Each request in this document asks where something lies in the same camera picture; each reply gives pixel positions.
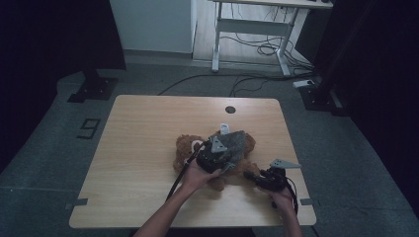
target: hand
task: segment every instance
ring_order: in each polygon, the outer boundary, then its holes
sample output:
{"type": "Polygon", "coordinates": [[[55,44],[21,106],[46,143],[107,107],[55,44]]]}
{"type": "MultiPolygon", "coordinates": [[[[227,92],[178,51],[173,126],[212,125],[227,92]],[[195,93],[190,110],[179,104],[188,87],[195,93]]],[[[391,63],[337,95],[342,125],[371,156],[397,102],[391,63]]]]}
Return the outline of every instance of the hand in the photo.
{"type": "Polygon", "coordinates": [[[218,177],[220,174],[220,169],[214,171],[212,174],[207,173],[205,170],[201,169],[197,160],[194,159],[185,173],[182,187],[191,192],[195,192],[205,185],[210,179],[218,177]]]}
{"type": "Polygon", "coordinates": [[[273,192],[269,190],[265,190],[257,186],[258,190],[262,191],[263,193],[268,194],[271,199],[277,205],[278,210],[281,213],[286,211],[293,211],[293,196],[291,195],[288,189],[283,189],[279,192],[273,192]]]}

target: wooden table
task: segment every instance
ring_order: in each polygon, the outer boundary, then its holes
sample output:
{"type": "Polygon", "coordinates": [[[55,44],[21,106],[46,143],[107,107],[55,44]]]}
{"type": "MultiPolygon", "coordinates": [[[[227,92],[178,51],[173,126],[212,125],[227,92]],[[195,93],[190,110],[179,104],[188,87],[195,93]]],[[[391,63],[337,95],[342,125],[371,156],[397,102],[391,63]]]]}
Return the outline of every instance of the wooden table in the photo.
{"type": "Polygon", "coordinates": [[[331,9],[333,4],[329,1],[323,3],[320,0],[210,0],[218,3],[218,16],[216,19],[215,29],[215,45],[212,52],[212,67],[213,72],[218,71],[219,65],[219,34],[226,33],[242,33],[253,35],[277,36],[283,37],[280,49],[277,51],[276,56],[280,63],[281,69],[285,76],[291,76],[285,58],[285,51],[287,44],[290,40],[291,33],[293,32],[293,25],[295,23],[298,10],[300,8],[308,9],[331,9]],[[277,22],[262,22],[262,21],[249,21],[241,19],[223,19],[221,17],[222,3],[239,3],[239,4],[252,4],[252,5],[269,5],[269,6],[282,6],[294,8],[293,16],[287,23],[277,22]]]}
{"type": "MultiPolygon", "coordinates": [[[[165,201],[177,174],[172,168],[181,134],[208,137],[228,123],[256,140],[249,159],[267,169],[276,158],[297,163],[293,143],[274,99],[118,96],[103,131],[79,198],[74,228],[139,227],[165,201]],[[226,107],[234,107],[229,114],[226,107]]],[[[298,199],[309,198],[300,169],[288,170],[298,199]]],[[[277,226],[281,219],[267,195],[240,176],[227,178],[224,191],[203,187],[184,204],[173,227],[277,226]]],[[[301,205],[301,225],[316,221],[301,205]]]]}

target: teddy bear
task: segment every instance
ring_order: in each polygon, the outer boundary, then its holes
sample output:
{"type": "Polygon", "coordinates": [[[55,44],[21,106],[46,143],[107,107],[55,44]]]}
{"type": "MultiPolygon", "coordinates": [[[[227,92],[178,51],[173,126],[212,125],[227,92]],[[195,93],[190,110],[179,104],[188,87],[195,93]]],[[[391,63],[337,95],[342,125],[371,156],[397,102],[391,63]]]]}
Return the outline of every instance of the teddy bear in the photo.
{"type": "MultiPolygon", "coordinates": [[[[195,150],[200,149],[200,143],[204,142],[201,136],[182,134],[176,140],[176,158],[173,161],[173,168],[177,173],[180,173],[184,167],[185,161],[191,157],[195,150]]],[[[242,158],[238,161],[234,168],[227,170],[219,177],[215,177],[208,181],[208,185],[216,190],[222,191],[226,186],[226,176],[229,175],[242,175],[244,171],[251,171],[255,175],[260,174],[260,169],[256,163],[247,160],[249,153],[254,149],[256,144],[255,139],[249,134],[245,133],[245,147],[242,158]]]]}

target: floor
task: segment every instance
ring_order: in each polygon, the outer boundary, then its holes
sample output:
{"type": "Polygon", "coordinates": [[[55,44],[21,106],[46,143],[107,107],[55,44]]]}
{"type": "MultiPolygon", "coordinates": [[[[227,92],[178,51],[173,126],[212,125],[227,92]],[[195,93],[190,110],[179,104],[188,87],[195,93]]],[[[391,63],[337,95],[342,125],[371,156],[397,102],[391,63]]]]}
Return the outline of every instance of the floor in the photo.
{"type": "MultiPolygon", "coordinates": [[[[214,76],[209,63],[190,59],[130,56],[126,63],[127,71],[100,71],[120,79],[109,101],[67,103],[84,78],[76,73],[58,82],[53,105],[0,175],[0,236],[129,236],[132,229],[68,225],[115,97],[157,95],[193,75],[203,76],[164,95],[228,97],[236,80],[230,74],[276,75],[267,66],[224,63],[214,76]],[[77,138],[85,119],[101,120],[90,140],[77,138]]],[[[236,88],[248,90],[236,96],[275,98],[282,106],[317,217],[318,235],[304,226],[304,236],[419,236],[417,217],[351,119],[307,111],[293,88],[296,80],[248,80],[236,88]]],[[[257,237],[282,236],[283,229],[258,227],[253,232],[257,237]]]]}

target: person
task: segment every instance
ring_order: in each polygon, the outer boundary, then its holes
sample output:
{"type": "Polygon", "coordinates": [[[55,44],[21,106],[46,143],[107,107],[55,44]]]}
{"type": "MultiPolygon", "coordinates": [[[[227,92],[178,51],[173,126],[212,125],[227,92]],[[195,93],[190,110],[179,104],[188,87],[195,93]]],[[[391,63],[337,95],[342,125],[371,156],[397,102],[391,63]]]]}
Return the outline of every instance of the person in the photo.
{"type": "MultiPolygon", "coordinates": [[[[185,173],[182,185],[166,202],[135,232],[133,237],[163,237],[166,235],[173,220],[179,212],[181,206],[188,198],[207,181],[221,174],[221,170],[216,170],[212,174],[202,170],[193,160],[185,173]]],[[[258,189],[273,199],[278,207],[279,215],[284,222],[285,236],[302,236],[298,219],[293,210],[293,198],[288,189],[281,192],[271,192],[258,187],[258,189]]]]}

